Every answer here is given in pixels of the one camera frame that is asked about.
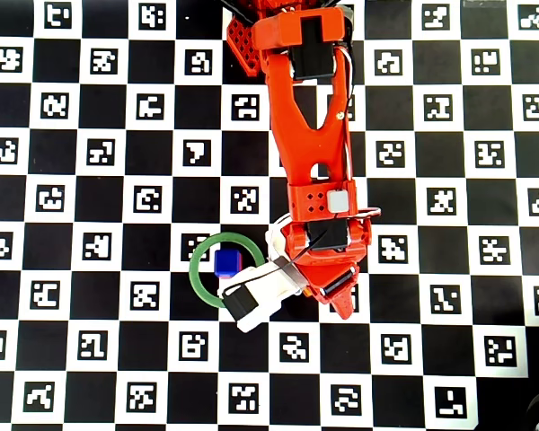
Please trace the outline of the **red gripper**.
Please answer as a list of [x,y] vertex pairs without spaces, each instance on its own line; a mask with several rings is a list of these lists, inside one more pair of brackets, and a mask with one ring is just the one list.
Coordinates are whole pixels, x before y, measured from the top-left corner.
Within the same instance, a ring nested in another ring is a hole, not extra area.
[[347,320],[355,311],[352,292],[358,286],[359,262],[371,243],[371,220],[290,222],[280,232],[286,254],[306,279],[306,294]]

